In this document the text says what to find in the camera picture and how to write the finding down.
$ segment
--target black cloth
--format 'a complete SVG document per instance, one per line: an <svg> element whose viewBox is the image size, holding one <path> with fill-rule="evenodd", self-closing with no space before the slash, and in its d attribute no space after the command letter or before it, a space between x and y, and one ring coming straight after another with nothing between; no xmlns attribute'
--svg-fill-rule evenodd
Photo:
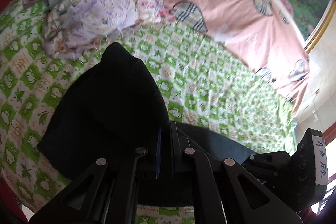
<svg viewBox="0 0 336 224"><path fill-rule="evenodd" d="M112 43L67 90L38 149L74 179L98 158L117 168L137 147L156 151L160 127L166 140L168 113L154 79L140 59Z"/></svg>
<svg viewBox="0 0 336 224"><path fill-rule="evenodd" d="M63 176L74 179L98 158L117 170L136 147L155 151L162 128L161 173L140 183L140 204L190 206L191 181L171 179L170 125L162 95L144 63L120 44L111 44L101 62L82 74L67 90L38 149ZM235 141L177 123L178 135L209 158L243 162L254 152Z"/></svg>

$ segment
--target white label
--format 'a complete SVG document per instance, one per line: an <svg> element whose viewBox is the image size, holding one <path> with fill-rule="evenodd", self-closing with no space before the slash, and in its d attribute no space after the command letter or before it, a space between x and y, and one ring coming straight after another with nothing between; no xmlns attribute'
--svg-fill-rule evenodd
<svg viewBox="0 0 336 224"><path fill-rule="evenodd" d="M311 136L313 139L314 154L315 154L315 183L316 185L327 185L329 181L326 142L322 137Z"/></svg>

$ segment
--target heart pattern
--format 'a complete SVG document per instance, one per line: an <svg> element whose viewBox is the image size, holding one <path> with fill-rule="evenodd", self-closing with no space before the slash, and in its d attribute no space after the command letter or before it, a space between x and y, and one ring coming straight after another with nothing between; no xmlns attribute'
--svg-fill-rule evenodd
<svg viewBox="0 0 336 224"><path fill-rule="evenodd" d="M289 24L289 21L288 21L287 17L284 15L283 12L280 11L280 12L279 12L279 16L280 16L280 18L282 19L283 23L285 23L285 24Z"/></svg>
<svg viewBox="0 0 336 224"><path fill-rule="evenodd" d="M272 16L272 2L270 0L253 0L253 5L255 9L265 16Z"/></svg>
<svg viewBox="0 0 336 224"><path fill-rule="evenodd" d="M269 68L264 67L258 70L256 75L258 75L261 79L269 83L272 77L272 72Z"/></svg>
<svg viewBox="0 0 336 224"><path fill-rule="evenodd" d="M295 99L293 99L293 97L287 97L286 100L289 102L289 103L293 103L295 101Z"/></svg>
<svg viewBox="0 0 336 224"><path fill-rule="evenodd" d="M195 3L182 0L176 3L170 12L175 15L177 20L190 25L195 31L208 31L201 9Z"/></svg>
<svg viewBox="0 0 336 224"><path fill-rule="evenodd" d="M296 82L302 80L306 76L305 61L300 59L295 63L295 69L290 72L288 78L290 82Z"/></svg>

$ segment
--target pink bedsheet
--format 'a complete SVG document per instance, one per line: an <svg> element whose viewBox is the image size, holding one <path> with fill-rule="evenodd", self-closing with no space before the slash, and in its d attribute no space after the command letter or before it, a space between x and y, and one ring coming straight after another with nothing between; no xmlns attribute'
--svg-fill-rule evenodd
<svg viewBox="0 0 336 224"><path fill-rule="evenodd" d="M296 111L305 93L308 58L292 26L270 0L164 0L178 19L222 42L268 81Z"/></svg>

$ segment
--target bed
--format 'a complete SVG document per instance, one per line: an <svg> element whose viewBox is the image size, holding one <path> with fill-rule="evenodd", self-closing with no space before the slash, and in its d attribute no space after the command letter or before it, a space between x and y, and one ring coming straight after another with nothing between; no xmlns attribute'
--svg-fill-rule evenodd
<svg viewBox="0 0 336 224"><path fill-rule="evenodd" d="M297 111L309 60L296 25L278 0L164 0L178 19L236 55Z"/></svg>
<svg viewBox="0 0 336 224"><path fill-rule="evenodd" d="M34 212L69 183L36 145L62 95L112 43L105 39L76 61L49 58L41 45L48 12L47 0L17 0L0 19L1 173ZM292 104L209 37L175 22L143 25L116 42L144 61L171 120L209 128L256 152L294 152Z"/></svg>

